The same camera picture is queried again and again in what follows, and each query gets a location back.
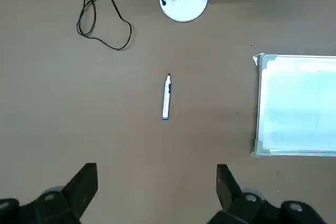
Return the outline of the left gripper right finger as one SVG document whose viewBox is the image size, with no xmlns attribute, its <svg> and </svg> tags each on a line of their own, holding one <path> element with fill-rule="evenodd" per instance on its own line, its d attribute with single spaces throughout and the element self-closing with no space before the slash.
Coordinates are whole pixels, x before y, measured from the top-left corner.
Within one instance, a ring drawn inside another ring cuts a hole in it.
<svg viewBox="0 0 336 224">
<path fill-rule="evenodd" d="M 309 205 L 300 201 L 284 201 L 275 207 L 251 192 L 243 192 L 226 164 L 216 169 L 216 193 L 222 209 L 209 224 L 222 223 L 326 223 Z"/>
</svg>

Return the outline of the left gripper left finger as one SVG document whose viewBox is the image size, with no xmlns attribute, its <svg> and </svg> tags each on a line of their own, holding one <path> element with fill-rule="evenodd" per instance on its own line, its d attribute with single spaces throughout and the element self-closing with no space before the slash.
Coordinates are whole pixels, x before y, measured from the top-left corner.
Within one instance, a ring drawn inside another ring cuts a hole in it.
<svg viewBox="0 0 336 224">
<path fill-rule="evenodd" d="M 64 187 L 51 188 L 28 204 L 1 199 L 1 223 L 80 223 L 97 191 L 97 164 L 86 163 Z"/>
</svg>

